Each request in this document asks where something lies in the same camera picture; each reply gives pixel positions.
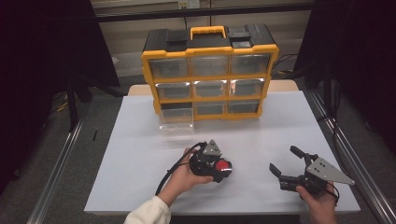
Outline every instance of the carrying handle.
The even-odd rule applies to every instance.
[[[190,39],[192,40],[195,34],[216,34],[221,33],[223,38],[225,38],[224,26],[205,26],[205,27],[192,27],[190,29]]]

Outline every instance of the white table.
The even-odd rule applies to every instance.
[[[269,171],[272,162],[283,175],[304,173],[304,160],[290,146],[319,154],[339,168],[301,91],[268,92],[259,119],[195,122],[190,140],[167,141],[158,130],[152,96],[123,99],[106,154],[85,212],[127,214],[154,195],[161,179],[185,147],[215,139],[233,172],[219,184],[196,186],[172,205],[174,215],[276,215],[307,212],[296,192],[279,189]],[[348,185],[335,185],[341,194],[337,213],[360,208]]]

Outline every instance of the white sleeve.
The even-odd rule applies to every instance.
[[[159,197],[154,196],[130,212],[124,224],[168,224],[171,210]]]

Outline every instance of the gray floor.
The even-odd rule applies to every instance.
[[[137,79],[137,77],[123,77],[120,79],[121,88],[117,90],[127,92],[133,83],[141,81],[141,78]],[[301,79],[296,81],[300,89],[304,90],[304,82]],[[97,217],[83,212],[121,103],[121,98],[109,96],[100,90],[92,89],[92,92],[94,99],[90,105],[89,116],[83,123],[79,138],[67,161],[43,223],[122,223],[124,220],[124,217]],[[59,101],[54,102],[54,108],[60,103]],[[78,102],[78,108],[82,108],[80,102]],[[365,127],[364,118],[345,96],[341,99],[338,123],[377,185],[388,197],[392,206],[396,207],[395,156],[388,150],[381,136]],[[332,135],[329,129],[323,121],[319,123],[319,126],[331,145]],[[64,146],[68,128],[67,108],[62,112],[53,112],[49,116],[35,153],[21,169],[21,178],[11,181],[0,196],[0,223],[27,222]],[[358,186],[363,191],[364,197],[367,197],[362,186],[360,184]],[[376,223],[359,193],[353,188],[352,190],[358,199],[361,211],[356,214],[338,216],[338,222]],[[189,220],[189,223],[195,223],[197,220]],[[234,223],[264,223],[259,217],[239,221],[234,218],[233,221]],[[302,216],[301,222],[309,223],[308,217]]]

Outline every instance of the black device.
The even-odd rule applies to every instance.
[[[233,165],[227,159],[221,158],[221,151],[212,139],[209,143],[200,142],[189,148],[183,156],[172,166],[166,173],[160,185],[155,192],[158,195],[163,188],[166,180],[177,169],[178,166],[184,165],[181,163],[183,159],[189,155],[196,147],[200,147],[190,157],[189,166],[195,175],[210,175],[213,176],[213,181],[219,183],[224,177],[228,177],[233,170]]]
[[[190,169],[195,175],[211,175],[214,182],[220,182],[228,177],[233,170],[233,165],[225,158],[221,158],[221,151],[212,139],[190,157]]]
[[[272,163],[270,163],[270,171],[278,178],[280,189],[296,191],[297,186],[302,186],[314,196],[320,197],[327,192],[334,196],[336,201],[338,201],[339,194],[335,195],[334,193],[326,190],[326,187],[329,184],[328,181],[349,185],[355,184],[355,181],[337,170],[333,165],[319,157],[317,154],[311,155],[304,153],[295,146],[291,146],[290,151],[300,159],[304,158],[304,174],[299,176],[282,175],[282,173]]]

